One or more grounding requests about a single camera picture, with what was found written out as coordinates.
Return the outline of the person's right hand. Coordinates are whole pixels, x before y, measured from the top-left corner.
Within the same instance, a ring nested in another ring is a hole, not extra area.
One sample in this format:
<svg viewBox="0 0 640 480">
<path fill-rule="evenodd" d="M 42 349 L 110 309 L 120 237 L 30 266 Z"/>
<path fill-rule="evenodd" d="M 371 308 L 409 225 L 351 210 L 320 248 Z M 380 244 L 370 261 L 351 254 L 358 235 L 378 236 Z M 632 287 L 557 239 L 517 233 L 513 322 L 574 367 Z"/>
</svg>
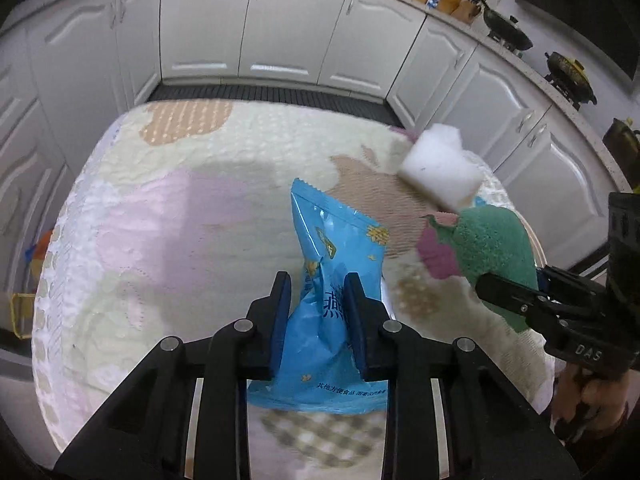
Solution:
<svg viewBox="0 0 640 480">
<path fill-rule="evenodd" d="M 551 428 L 563 443 L 577 442 L 585 432 L 594 432 L 597 437 L 612 434 L 639 401 L 638 370 L 606 379 L 576 364 L 566 364 L 556 379 Z"/>
</svg>

